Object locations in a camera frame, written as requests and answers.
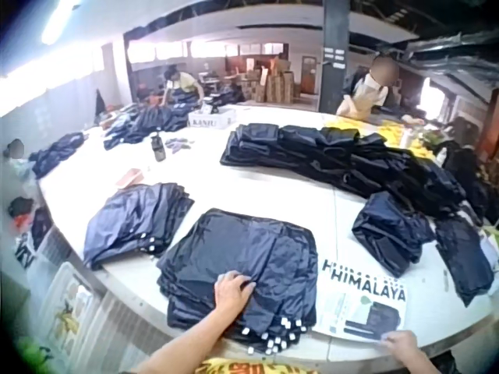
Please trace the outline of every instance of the white box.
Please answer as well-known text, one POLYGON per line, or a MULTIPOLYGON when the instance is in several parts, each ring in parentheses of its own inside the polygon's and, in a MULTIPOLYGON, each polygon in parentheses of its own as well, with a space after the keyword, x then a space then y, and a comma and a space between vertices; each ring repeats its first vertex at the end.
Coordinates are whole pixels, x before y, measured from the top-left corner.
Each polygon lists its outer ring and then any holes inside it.
POLYGON ((207 115, 192 111, 189 113, 190 127, 205 127, 209 129, 227 129, 235 122, 235 110, 219 108, 219 113, 207 115))

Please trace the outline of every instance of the product label card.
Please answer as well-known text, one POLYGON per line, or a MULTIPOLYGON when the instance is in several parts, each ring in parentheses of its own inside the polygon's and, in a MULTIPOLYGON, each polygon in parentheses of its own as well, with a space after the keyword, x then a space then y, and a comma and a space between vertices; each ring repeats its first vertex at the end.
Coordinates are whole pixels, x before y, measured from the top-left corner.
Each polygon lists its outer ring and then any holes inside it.
POLYGON ((403 328, 406 305, 404 282, 320 260, 314 331, 349 340, 380 340, 383 333, 403 328))

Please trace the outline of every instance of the ceiling light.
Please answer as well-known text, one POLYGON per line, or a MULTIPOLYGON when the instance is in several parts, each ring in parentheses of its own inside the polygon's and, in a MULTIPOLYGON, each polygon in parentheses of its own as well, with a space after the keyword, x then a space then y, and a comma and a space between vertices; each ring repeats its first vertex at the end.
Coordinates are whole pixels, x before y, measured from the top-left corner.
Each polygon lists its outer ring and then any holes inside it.
POLYGON ((48 20, 47 26, 41 35, 43 44, 54 44, 62 34, 69 21, 73 7, 80 4, 80 0, 59 0, 57 8, 48 20))

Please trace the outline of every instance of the black bottle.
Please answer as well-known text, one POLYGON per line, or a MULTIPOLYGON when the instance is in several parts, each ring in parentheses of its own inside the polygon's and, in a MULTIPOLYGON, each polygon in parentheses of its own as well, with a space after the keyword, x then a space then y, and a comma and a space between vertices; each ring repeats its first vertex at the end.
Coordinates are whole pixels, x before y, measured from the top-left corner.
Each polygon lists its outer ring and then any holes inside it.
POLYGON ((163 141, 161 140, 161 137, 157 132, 156 135, 150 138, 150 145, 153 148, 154 157, 156 157, 156 161, 157 162, 163 161, 166 158, 165 146, 163 146, 163 141))

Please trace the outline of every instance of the white table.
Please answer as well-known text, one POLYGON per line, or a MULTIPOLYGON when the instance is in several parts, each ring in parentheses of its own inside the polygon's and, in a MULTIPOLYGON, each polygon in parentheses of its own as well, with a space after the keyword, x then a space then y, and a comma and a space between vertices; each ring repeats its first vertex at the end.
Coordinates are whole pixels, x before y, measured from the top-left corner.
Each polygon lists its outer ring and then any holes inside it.
MULTIPOLYGON (((238 122, 266 122, 278 125, 322 127, 324 115, 280 108, 238 107, 238 122)), ((230 168, 219 163, 231 129, 192 129, 162 133, 163 139, 194 140, 191 150, 180 150, 161 163, 154 160, 149 140, 136 145, 122 144, 106 151, 95 129, 90 138, 67 161, 40 181, 41 191, 55 225, 81 257, 87 224, 115 193, 115 183, 130 168, 144 170, 144 183, 176 182, 195 200, 175 234, 172 244, 182 238, 200 215, 212 207, 258 217, 269 217, 309 228, 319 256, 354 264, 369 273, 388 274, 353 238, 353 221, 365 200, 330 185, 315 182, 290 171, 269 168, 230 168)), ((158 329, 176 336, 179 331, 166 326, 168 301, 156 280, 160 270, 149 256, 114 261, 105 265, 99 278, 133 310, 149 319, 158 329)), ((421 260, 411 265, 402 279, 409 289, 405 328, 413 330, 419 345, 437 353, 462 335, 470 334, 491 314, 488 296, 475 297, 465 308, 434 245, 423 248, 421 260)), ((218 354, 241 357, 246 350, 225 342, 218 354)), ((334 369, 354 372, 366 360, 375 370, 395 366, 387 352, 376 344, 363 344, 308 333, 297 346, 273 359, 315 365, 323 372, 334 369)))

